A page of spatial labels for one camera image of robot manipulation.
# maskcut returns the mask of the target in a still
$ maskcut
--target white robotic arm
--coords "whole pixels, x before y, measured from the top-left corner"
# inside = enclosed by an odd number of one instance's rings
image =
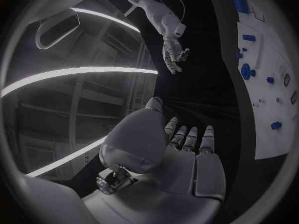
[[[163,36],[163,59],[167,68],[172,74],[182,69],[176,62],[185,61],[189,49],[182,49],[178,38],[183,35],[186,26],[182,24],[179,18],[164,4],[155,0],[128,0],[130,3],[141,7],[147,15],[147,18]]]

